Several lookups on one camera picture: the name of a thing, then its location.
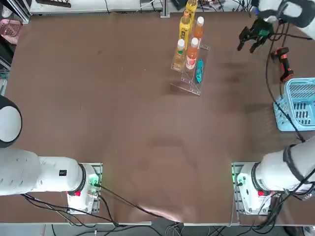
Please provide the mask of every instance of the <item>bottle cap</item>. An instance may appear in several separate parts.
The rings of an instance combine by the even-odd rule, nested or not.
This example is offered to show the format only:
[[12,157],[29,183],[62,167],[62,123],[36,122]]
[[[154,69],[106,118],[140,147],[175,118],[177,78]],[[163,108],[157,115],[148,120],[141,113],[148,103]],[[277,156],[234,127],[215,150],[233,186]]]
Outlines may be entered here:
[[188,17],[188,16],[189,16],[189,11],[185,10],[185,11],[184,11],[184,16],[185,16],[185,17]]
[[203,17],[202,16],[199,16],[198,19],[197,19],[197,23],[200,25],[200,26],[203,26]]
[[183,40],[182,38],[179,39],[177,42],[177,46],[183,48],[185,46],[185,40]]
[[198,42],[199,42],[199,40],[197,38],[192,38],[191,45],[196,47],[196,46],[198,46]]

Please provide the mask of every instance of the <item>brown table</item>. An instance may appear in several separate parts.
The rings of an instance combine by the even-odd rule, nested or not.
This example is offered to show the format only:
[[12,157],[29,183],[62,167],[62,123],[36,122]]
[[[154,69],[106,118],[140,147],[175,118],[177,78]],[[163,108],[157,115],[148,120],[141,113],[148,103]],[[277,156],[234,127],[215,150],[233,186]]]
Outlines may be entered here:
[[[6,91],[23,115],[14,146],[102,162],[103,184],[135,204],[178,221],[229,224],[231,162],[259,161],[297,141],[275,125],[264,79],[270,43],[254,54],[251,43],[236,50],[240,31],[254,21],[247,14],[203,14],[211,50],[202,94],[170,86],[180,76],[170,69],[180,16],[33,17],[23,27]],[[314,76],[314,42],[288,38],[286,45],[296,77]],[[270,77],[277,94],[274,65]],[[36,196],[66,204],[60,193]],[[117,221],[151,219],[105,196]],[[20,196],[1,197],[0,207],[1,222],[64,222]],[[313,200],[292,200],[279,223],[315,224],[314,210]]]

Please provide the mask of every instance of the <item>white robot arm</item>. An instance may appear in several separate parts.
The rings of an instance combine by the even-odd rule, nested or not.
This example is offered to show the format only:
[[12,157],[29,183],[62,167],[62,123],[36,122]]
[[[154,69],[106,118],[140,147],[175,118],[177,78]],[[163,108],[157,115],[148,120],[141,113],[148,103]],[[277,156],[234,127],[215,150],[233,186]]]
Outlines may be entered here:
[[[265,155],[261,162],[245,164],[237,176],[245,214],[268,212],[273,191],[293,191],[315,168],[315,137],[304,143]],[[296,193],[315,193],[315,175]]]
[[0,96],[0,196],[67,192],[69,207],[91,213],[98,192],[94,184],[99,183],[94,168],[67,157],[39,157],[33,152],[8,147],[17,140],[21,129],[19,109]]
[[252,0],[252,5],[258,7],[258,17],[282,18],[315,39],[315,0]]

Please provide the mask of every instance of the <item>blue basket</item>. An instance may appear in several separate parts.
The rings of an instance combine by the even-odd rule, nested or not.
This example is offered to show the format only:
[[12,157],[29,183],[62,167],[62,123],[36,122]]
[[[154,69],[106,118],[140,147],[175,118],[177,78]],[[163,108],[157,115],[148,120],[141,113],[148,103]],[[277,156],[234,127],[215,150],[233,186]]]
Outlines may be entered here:
[[[315,130],[315,78],[291,79],[277,103],[300,131]],[[281,131],[294,131],[290,121],[274,103],[277,126]]]

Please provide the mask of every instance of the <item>floor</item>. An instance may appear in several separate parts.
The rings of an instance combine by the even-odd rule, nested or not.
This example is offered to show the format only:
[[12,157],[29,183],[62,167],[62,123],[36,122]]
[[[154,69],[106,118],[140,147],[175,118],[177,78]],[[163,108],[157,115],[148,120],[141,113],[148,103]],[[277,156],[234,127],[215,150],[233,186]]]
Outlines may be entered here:
[[[152,226],[160,232],[162,235],[165,234],[166,228],[173,224],[170,221],[159,219],[153,222]],[[104,236],[105,232],[101,234],[101,231],[108,231],[113,229],[111,225],[97,225],[97,231],[99,232],[98,236]],[[226,227],[222,232],[221,236],[237,236],[238,234],[245,232],[248,228],[245,227]],[[95,229],[87,229],[84,227],[75,227],[65,224],[55,224],[54,230],[56,236],[77,236],[80,233],[90,232],[83,234],[84,236],[94,236]],[[136,227],[134,229],[111,233],[114,236],[158,236],[152,229],[148,227]],[[52,227],[50,224],[42,225],[42,224],[0,224],[0,236],[54,236]],[[207,226],[186,226],[182,230],[183,236],[217,236],[217,232],[214,227]],[[246,233],[246,236],[255,236],[259,235],[253,231],[249,231]],[[167,236],[179,236],[173,229],[168,231]],[[283,230],[283,227],[275,227],[267,236],[287,236],[286,232]]]

